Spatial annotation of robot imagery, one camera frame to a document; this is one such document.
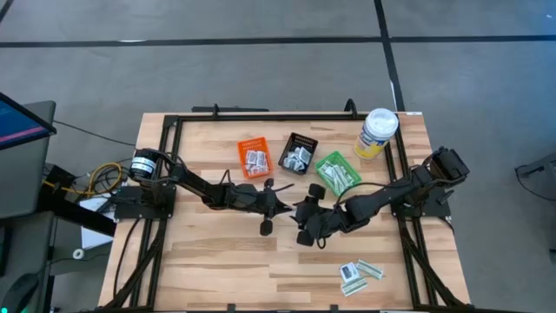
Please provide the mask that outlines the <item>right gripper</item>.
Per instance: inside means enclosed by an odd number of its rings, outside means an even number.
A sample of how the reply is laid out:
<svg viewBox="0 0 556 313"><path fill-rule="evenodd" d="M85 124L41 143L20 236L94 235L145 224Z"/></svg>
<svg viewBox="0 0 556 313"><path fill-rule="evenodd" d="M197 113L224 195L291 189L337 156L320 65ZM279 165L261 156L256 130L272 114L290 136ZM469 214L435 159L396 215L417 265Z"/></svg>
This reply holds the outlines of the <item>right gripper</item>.
<svg viewBox="0 0 556 313"><path fill-rule="evenodd" d="M334 203L332 209L324 208L319 205L319 201L323 200L326 190L317 183L311 183L308 189L308 195L297 203L295 221L298 224L298 234L296 242L303 246L311 247L317 243L318 247L326 246L326 239L334 233L326 232L323 228L325 219L333 210L340 210L340 202L343 194L340 194Z"/></svg>

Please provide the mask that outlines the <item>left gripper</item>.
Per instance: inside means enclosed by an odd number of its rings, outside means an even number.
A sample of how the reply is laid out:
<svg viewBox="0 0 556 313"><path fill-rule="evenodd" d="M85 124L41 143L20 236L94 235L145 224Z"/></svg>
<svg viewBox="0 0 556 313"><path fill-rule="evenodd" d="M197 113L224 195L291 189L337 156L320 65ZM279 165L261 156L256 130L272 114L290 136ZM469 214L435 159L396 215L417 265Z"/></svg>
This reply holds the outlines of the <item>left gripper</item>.
<svg viewBox="0 0 556 313"><path fill-rule="evenodd" d="M272 219L271 214L274 213L275 204L278 208L276 209L277 216L281 214L292 214L294 209L291 205L284 203L281 200L276 201L276 199L272 200L270 198L270 194L274 192L272 190L272 188L274 187L274 182L275 180L273 178L267 179L263 184L263 190L257 190L258 194L257 194L256 201L246 207L240 207L235 205L234 188L236 185L239 184L232 183L230 177L228 178L227 182L224 182L224 178L222 178L221 181L219 182L219 186L227 187L225 191L225 197L224 197L226 209L263 215L263 220L260 224L261 236L268 236L273 231L273 222L271 221Z"/></svg>

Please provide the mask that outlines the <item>green plastic basket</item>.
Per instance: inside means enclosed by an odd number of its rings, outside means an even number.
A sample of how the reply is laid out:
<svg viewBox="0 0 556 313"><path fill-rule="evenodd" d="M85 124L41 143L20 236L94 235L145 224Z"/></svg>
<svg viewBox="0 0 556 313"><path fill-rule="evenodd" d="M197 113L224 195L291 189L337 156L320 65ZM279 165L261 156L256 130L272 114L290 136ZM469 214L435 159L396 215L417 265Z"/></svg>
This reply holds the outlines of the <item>green plastic basket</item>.
<svg viewBox="0 0 556 313"><path fill-rule="evenodd" d="M339 196L348 187L361 182L359 173L339 151L321 159L315 164L315 168L336 196Z"/></svg>

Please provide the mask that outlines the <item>black plastic basket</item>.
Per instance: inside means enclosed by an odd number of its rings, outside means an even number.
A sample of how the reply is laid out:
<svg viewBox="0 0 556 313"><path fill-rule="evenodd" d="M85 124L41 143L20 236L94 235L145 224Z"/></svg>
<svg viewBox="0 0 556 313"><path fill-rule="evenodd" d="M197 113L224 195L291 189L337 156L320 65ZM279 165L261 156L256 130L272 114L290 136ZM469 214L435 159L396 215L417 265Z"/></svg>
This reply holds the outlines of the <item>black plastic basket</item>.
<svg viewBox="0 0 556 313"><path fill-rule="evenodd" d="M283 162L286 158L293 158L295 160L295 163L302 162L301 159L297 159L293 156L295 148L300 147L300 148L305 148L308 152L311 153L311 158L310 158L310 161L309 161L309 163L311 163L312 159L313 159L313 156L314 156L314 153L316 151L317 145L318 145L318 141L316 139L306 137L306 136L303 136L301 134L292 132L288 141L287 141L287 143L286 143L286 146L285 146L285 148L284 148L284 150L281 154L281 157L279 159L278 164L286 171L293 172L293 173L298 174L298 175L305 175L308 172L308 170L307 171L304 171L304 170L295 171L295 167L293 167L292 169L286 168L283 165Z"/></svg>

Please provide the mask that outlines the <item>orange plastic basket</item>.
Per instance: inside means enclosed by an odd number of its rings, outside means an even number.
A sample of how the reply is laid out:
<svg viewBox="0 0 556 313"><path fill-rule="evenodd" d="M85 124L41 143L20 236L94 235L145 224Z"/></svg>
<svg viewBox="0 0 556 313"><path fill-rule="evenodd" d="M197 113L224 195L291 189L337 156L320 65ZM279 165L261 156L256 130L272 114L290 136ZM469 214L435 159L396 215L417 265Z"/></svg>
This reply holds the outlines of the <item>orange plastic basket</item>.
<svg viewBox="0 0 556 313"><path fill-rule="evenodd" d="M237 149L238 149L238 154L239 154L239 159L240 159L240 164L242 167L242 174L244 175L245 178L258 178L258 177L262 177L262 176L268 176L272 173L273 170L273 165L272 165L272 161L270 158L270 151L268 148L268 144L266 141L265 137L255 137L255 138L251 138L248 140L243 140L243 141L239 141L237 143ZM255 158L251 161L248 162L246 160L246 154L248 150L253 150L255 152ZM257 151L263 151L266 153L266 159L265 160L258 160L257 159ZM255 167L259 167L259 165L263 162L266 161L268 163L268 172L262 172L259 175L255 175L255 176L250 176L249 175L249 170L245 169L245 164L246 163L253 163L255 165Z"/></svg>

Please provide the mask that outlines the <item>yellow Lysol wipes canister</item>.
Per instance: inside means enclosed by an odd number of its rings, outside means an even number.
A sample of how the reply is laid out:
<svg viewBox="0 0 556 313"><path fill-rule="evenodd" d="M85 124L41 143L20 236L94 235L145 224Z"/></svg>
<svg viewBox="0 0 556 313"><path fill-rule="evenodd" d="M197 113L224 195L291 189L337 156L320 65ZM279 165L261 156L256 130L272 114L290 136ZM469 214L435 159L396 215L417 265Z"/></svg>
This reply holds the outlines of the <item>yellow Lysol wipes canister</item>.
<svg viewBox="0 0 556 313"><path fill-rule="evenodd" d="M372 110L366 117L354 145L355 154L362 159L377 157L399 128L398 117L388 109Z"/></svg>

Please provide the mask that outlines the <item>white paper sheet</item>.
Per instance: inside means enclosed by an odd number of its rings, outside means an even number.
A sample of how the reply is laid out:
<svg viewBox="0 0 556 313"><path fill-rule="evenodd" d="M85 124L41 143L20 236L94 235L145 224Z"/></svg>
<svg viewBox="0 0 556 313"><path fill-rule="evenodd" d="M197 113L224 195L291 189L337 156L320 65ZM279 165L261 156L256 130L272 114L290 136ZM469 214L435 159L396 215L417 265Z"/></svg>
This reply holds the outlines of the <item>white paper sheet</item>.
<svg viewBox="0 0 556 313"><path fill-rule="evenodd" d="M109 202L108 198L95 197L88 200L83 200L79 203L86 210L95 211L101 215L115 221L114 218L114 205ZM112 236L104 235L94 230L81 227L82 249L89 250L100 245L110 243L113 241Z"/></svg>

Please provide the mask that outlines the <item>black side desk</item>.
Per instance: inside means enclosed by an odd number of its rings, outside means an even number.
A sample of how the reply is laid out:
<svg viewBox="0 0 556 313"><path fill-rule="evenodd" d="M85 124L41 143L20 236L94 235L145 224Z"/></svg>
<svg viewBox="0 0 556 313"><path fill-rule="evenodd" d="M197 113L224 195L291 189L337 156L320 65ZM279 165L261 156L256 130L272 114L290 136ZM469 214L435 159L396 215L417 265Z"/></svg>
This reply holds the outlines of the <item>black side desk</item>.
<svg viewBox="0 0 556 313"><path fill-rule="evenodd" d="M104 190L96 191L96 185L101 181L101 176L104 174L108 175L112 171L115 171L117 173L115 181ZM43 185L51 187L53 191L68 191L69 193L82 196L83 198L92 198L94 196L101 196L105 193L110 193L122 181L122 178L123 169L119 163L106 163L99 166L90 174L89 185L86 190L77 191L74 189L73 185L70 185L69 187L60 187L59 185L55 185L48 180L43 181ZM46 194L45 196L43 196L43 200L39 201L39 209L50 211L57 217L60 217L72 223L79 224L84 228L94 230L104 235L113 236L116 231L116 223L111 219L101 215L100 213L96 213L95 211L86 210L85 208L79 206L77 203L71 203L67 201L63 196ZM42 283L43 276L49 275L49 270L52 264L53 262L46 261L40 266L38 270L29 272L31 274L37 275L39 279L38 287Z"/></svg>

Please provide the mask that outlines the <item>grey stand leg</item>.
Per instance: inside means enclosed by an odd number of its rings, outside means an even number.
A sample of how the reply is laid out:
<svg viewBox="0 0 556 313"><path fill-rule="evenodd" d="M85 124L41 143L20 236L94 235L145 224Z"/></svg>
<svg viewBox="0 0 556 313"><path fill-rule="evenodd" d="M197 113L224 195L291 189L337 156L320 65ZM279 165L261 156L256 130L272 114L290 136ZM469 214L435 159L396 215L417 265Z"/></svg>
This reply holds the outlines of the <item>grey stand leg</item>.
<svg viewBox="0 0 556 313"><path fill-rule="evenodd" d="M544 156L532 163L518 166L515 171L519 178L529 177L534 173L544 171L550 178L556 180L556 153Z"/></svg>

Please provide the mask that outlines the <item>computer monitor blue screen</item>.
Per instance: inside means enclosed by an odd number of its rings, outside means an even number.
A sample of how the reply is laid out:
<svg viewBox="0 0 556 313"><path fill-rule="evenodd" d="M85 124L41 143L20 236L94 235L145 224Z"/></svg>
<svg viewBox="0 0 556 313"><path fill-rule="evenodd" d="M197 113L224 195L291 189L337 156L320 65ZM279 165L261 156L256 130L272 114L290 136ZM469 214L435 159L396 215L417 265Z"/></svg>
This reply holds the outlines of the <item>computer monitor blue screen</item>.
<svg viewBox="0 0 556 313"><path fill-rule="evenodd" d="M0 92L0 150L53 136L57 129Z"/></svg>

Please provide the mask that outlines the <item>black computer mouse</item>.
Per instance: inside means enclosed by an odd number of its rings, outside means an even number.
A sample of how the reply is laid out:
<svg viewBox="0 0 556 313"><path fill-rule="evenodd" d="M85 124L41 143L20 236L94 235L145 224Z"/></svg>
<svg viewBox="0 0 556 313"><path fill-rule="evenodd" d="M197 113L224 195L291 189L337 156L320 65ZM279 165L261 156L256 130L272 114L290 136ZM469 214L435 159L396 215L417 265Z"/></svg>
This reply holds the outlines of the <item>black computer mouse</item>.
<svg viewBox="0 0 556 313"><path fill-rule="evenodd" d="M21 275L6 292L0 303L0 313L23 313L33 297L39 279L36 274Z"/></svg>

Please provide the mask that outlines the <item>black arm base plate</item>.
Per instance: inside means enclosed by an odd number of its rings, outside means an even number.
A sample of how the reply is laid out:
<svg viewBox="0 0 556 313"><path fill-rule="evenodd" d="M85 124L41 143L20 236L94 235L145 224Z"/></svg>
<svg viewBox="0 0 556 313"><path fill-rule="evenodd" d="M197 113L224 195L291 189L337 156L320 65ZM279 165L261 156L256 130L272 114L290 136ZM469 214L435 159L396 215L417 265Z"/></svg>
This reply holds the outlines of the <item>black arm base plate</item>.
<svg viewBox="0 0 556 313"><path fill-rule="evenodd" d="M115 218L123 219L166 219L174 214L175 187L159 186L154 190L140 186L123 187L113 197L116 205Z"/></svg>
<svg viewBox="0 0 556 313"><path fill-rule="evenodd" d="M447 217L451 215L447 199L452 194L440 186L420 188L393 201L392 212L404 217Z"/></svg>

